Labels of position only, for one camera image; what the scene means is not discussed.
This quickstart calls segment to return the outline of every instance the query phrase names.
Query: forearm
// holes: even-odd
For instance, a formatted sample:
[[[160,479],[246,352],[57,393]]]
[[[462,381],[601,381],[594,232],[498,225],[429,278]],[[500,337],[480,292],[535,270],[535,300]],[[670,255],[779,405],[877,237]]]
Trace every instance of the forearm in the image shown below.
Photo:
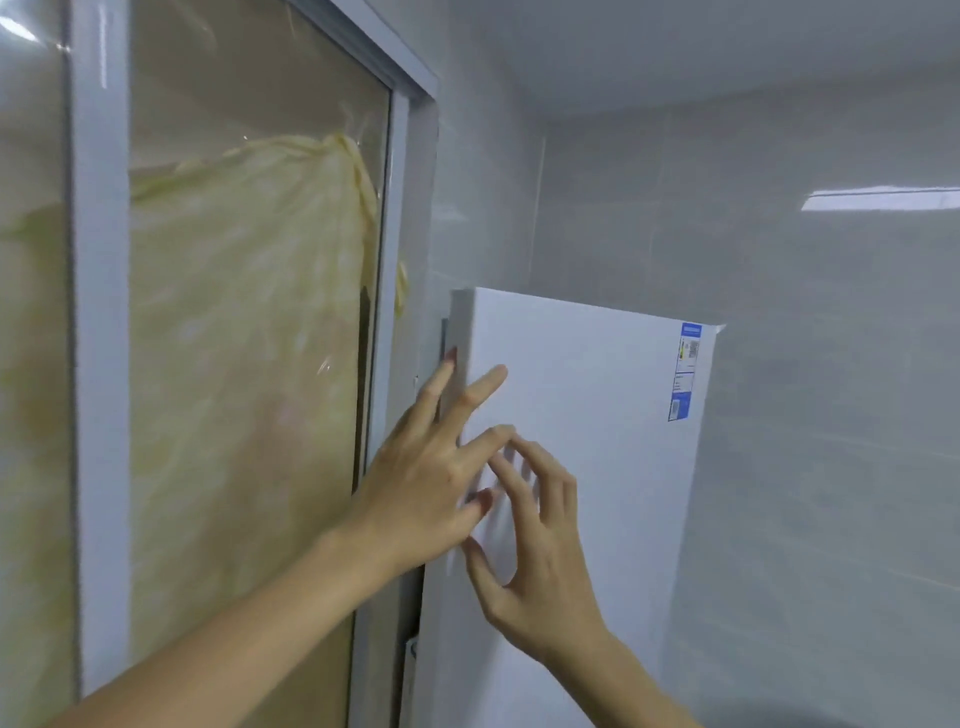
[[[385,581],[342,530],[225,612],[164,648],[50,728],[233,728]]]
[[[700,728],[609,632],[548,667],[597,728]]]

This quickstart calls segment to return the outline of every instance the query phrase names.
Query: white refrigerator door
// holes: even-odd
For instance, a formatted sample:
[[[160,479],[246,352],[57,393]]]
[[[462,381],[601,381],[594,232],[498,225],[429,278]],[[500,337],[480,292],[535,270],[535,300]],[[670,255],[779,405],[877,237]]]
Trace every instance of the white refrigerator door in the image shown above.
[[[655,677],[717,330],[488,289],[453,294],[451,394],[496,364],[510,370],[463,441],[513,424],[577,476],[604,617]],[[479,487],[494,484],[487,470]],[[516,545],[505,497],[474,536],[509,580]],[[427,566],[412,718],[417,728],[589,727],[550,674],[486,624],[459,549]]]

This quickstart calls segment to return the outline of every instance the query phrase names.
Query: glass panel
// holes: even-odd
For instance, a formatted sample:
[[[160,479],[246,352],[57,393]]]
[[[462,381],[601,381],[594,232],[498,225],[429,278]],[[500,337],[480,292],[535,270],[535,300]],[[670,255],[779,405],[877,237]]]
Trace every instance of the glass panel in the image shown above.
[[[73,699],[62,18],[0,4],[0,725]]]
[[[134,4],[132,635],[275,573],[354,482],[390,94],[280,0]],[[250,725],[343,725],[345,623]]]

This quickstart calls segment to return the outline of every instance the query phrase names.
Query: aluminum frame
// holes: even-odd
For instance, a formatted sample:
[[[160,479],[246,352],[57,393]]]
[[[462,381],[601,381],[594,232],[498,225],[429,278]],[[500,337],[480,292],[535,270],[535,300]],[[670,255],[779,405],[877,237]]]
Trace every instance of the aluminum frame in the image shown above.
[[[365,453],[369,465],[387,424],[410,105],[436,99],[439,84],[364,0],[287,1],[391,91]],[[81,695],[123,672],[130,658],[131,4],[131,0],[68,2],[67,199]],[[370,622],[369,609],[362,606],[353,630],[350,728],[386,728],[373,726],[364,711],[364,696],[383,682],[369,661]]]

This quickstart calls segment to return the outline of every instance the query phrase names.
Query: blue and white sticker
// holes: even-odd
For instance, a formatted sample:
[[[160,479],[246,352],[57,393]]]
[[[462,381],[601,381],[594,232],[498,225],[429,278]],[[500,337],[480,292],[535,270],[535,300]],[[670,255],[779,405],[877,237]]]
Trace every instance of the blue and white sticker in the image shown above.
[[[697,373],[697,356],[700,354],[700,338],[703,333],[704,328],[700,324],[684,324],[680,329],[680,351],[677,353],[677,368],[673,375],[673,392],[670,395],[670,415],[667,422],[685,420],[690,416],[693,378]]]

